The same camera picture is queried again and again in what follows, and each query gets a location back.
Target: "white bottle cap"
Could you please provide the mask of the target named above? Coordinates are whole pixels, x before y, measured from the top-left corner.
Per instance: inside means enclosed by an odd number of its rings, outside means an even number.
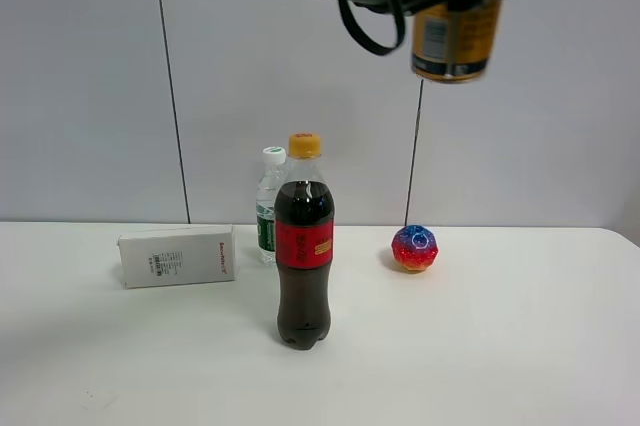
[[[264,148],[262,151],[262,160],[264,164],[267,165],[278,165],[284,164],[287,159],[287,153],[284,148],[279,146],[271,146],[269,148]]]

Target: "cardboard box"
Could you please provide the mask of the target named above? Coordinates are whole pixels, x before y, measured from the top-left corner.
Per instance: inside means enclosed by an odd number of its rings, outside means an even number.
[[[233,226],[141,231],[120,236],[125,288],[233,281]]]

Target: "colorful ball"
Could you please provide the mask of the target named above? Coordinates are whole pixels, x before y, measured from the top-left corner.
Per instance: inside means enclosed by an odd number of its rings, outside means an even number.
[[[396,233],[391,242],[393,257],[409,271],[424,271],[438,255],[436,237],[427,228],[406,226]]]

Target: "water bottle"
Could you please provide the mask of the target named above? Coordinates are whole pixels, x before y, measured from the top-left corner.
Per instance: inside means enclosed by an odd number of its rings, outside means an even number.
[[[258,184],[256,213],[258,215],[258,246],[264,264],[275,263],[276,231],[274,204],[284,180],[284,148],[271,147],[262,151],[264,176]]]

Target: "plastic bottle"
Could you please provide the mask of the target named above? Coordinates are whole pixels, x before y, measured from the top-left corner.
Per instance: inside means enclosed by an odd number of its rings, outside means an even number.
[[[275,262],[275,214],[274,203],[278,190],[284,179],[284,162],[287,155],[284,148],[278,146],[265,148],[262,151],[264,175],[258,183],[256,194],[256,213],[258,215],[258,247],[260,258],[264,264]]]
[[[298,349],[311,349],[331,326],[327,287],[335,210],[317,169],[320,154],[318,135],[289,138],[288,174],[275,204],[278,331],[284,342]]]

